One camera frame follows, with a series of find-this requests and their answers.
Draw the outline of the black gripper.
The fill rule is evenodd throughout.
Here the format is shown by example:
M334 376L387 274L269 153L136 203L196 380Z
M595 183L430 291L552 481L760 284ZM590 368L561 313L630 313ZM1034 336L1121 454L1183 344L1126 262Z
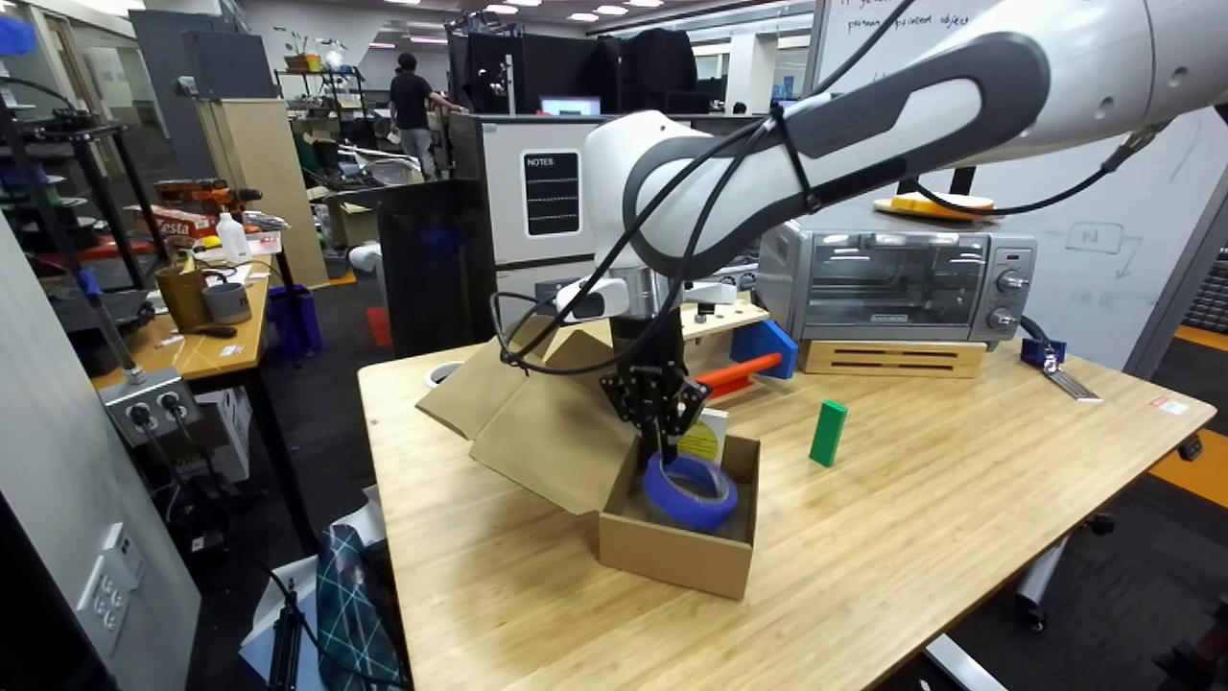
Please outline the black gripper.
M685 363L685 321L675 312L654 317L613 317L613 373L602 393L622 423L654 436L668 469L679 458L679 435L700 418L709 386Z

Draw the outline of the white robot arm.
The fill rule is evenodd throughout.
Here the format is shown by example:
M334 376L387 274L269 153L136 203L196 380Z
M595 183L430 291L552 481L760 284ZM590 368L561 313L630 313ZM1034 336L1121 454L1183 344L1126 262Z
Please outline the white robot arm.
M849 91L732 133L657 108L584 143L599 267L635 288L709 275L767 230L932 167L1142 147L1228 97L1228 0L1000 0Z

